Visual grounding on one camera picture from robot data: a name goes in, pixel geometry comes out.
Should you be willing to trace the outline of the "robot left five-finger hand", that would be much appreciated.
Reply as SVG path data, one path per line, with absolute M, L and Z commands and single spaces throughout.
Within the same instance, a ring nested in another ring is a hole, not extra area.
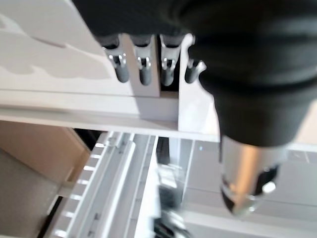
M 220 191 L 231 214 L 253 212 L 317 96 L 314 0 L 76 0 L 94 37 L 191 33 L 189 58 L 214 98 Z

